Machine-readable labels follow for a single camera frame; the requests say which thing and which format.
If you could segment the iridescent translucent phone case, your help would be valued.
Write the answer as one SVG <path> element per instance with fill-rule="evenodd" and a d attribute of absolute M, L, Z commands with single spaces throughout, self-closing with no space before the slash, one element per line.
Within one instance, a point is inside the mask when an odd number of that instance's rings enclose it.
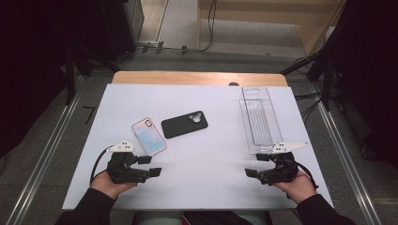
<path fill-rule="evenodd" d="M 133 124 L 131 129 L 147 155 L 154 156 L 167 147 L 151 119 L 145 118 Z"/>

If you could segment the light wooden shelf unit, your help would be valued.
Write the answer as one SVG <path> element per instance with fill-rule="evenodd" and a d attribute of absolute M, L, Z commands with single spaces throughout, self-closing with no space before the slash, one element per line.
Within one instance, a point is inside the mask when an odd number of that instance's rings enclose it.
<path fill-rule="evenodd" d="M 294 24 L 302 47 L 313 55 L 335 25 L 346 0 L 216 0 L 216 18 L 224 21 Z"/>

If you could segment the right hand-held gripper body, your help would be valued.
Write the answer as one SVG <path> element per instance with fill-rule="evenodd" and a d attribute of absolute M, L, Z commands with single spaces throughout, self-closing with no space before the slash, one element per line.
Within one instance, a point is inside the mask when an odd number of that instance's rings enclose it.
<path fill-rule="evenodd" d="M 264 185 L 273 185 L 281 182 L 291 182 L 299 171 L 299 164 L 295 161 L 293 151 L 307 147 L 307 142 L 278 142 L 265 153 L 269 154 L 270 161 L 275 167 L 258 173 L 258 180 Z"/>

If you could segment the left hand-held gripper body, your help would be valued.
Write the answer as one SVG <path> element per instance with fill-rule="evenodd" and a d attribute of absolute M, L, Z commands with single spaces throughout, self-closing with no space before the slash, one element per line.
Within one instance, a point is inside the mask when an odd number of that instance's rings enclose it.
<path fill-rule="evenodd" d="M 144 183 L 149 178 L 149 171 L 132 168 L 133 164 L 138 163 L 139 157 L 133 154 L 133 150 L 134 147 L 130 141 L 124 141 L 106 149 L 107 153 L 112 154 L 106 171 L 114 183 Z"/>

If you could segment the person's left hand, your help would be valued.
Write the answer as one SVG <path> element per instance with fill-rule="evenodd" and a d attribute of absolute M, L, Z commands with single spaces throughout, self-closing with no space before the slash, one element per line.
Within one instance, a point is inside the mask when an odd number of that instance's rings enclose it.
<path fill-rule="evenodd" d="M 96 175 L 90 183 L 90 187 L 96 189 L 108 197 L 116 200 L 117 197 L 126 190 L 135 188 L 137 183 L 121 183 L 116 184 L 112 181 L 107 172 L 101 172 Z"/>

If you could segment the black cabinet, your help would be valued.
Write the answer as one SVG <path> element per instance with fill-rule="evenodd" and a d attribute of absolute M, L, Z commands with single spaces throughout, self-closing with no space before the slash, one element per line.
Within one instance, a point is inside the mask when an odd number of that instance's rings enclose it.
<path fill-rule="evenodd" d="M 114 59 L 136 50 L 145 21 L 141 0 L 102 0 Z"/>

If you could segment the black phone case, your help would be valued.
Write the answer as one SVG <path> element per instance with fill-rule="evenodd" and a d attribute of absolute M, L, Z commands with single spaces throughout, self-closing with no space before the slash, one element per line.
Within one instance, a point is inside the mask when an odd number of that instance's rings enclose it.
<path fill-rule="evenodd" d="M 190 112 L 161 122 L 164 137 L 171 139 L 208 127 L 202 111 Z"/>

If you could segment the aluminium floor rail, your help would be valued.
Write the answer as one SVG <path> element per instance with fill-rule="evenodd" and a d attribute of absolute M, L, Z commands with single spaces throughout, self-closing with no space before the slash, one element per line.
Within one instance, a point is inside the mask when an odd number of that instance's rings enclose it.
<path fill-rule="evenodd" d="M 47 141 L 44 149 L 41 152 L 41 155 L 38 159 L 38 162 L 35 165 L 34 170 L 31 172 L 29 178 L 27 179 L 25 185 L 17 202 L 15 203 L 10 216 L 6 222 L 6 225 L 21 225 L 23 219 L 29 209 L 31 202 L 34 200 L 34 197 L 38 191 L 39 185 L 46 173 L 50 162 L 56 152 L 57 146 L 60 140 L 63 137 L 66 127 L 72 117 L 75 108 L 80 100 L 81 93 L 78 92 L 70 101 L 69 105 L 65 106 L 63 112 L 61 113 L 57 123 L 54 127 L 54 130 Z"/>
<path fill-rule="evenodd" d="M 376 212 L 368 190 L 360 178 L 360 174 L 348 153 L 342 135 L 333 120 L 331 112 L 328 112 L 322 103 L 318 103 L 318 110 L 323 118 L 324 124 L 331 137 L 334 148 L 342 163 L 348 182 L 353 189 L 355 198 L 360 206 L 360 210 L 364 215 L 367 225 L 383 225 L 378 213 Z"/>

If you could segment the clear plastic tray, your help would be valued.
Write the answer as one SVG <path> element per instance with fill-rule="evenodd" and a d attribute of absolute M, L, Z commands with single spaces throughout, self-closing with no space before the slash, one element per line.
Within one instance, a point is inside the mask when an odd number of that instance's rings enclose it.
<path fill-rule="evenodd" d="M 283 137 L 268 89 L 242 87 L 239 105 L 249 153 L 270 153 Z"/>

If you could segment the dark curtain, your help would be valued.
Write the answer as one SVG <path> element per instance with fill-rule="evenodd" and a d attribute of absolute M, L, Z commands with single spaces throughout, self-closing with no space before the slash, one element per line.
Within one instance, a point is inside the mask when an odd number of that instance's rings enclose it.
<path fill-rule="evenodd" d="M 362 147 L 398 169 L 398 0 L 347 0 L 330 40 Z"/>
<path fill-rule="evenodd" d="M 67 47 L 89 0 L 0 0 L 0 158 L 66 88 Z"/>

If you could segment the person's right hand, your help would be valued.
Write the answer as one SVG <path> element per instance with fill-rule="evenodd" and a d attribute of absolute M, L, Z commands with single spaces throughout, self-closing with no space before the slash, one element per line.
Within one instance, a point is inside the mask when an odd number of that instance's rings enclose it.
<path fill-rule="evenodd" d="M 316 194 L 316 190 L 309 176 L 301 171 L 298 171 L 291 182 L 275 183 L 274 186 L 286 193 L 296 204 L 300 204 Z"/>

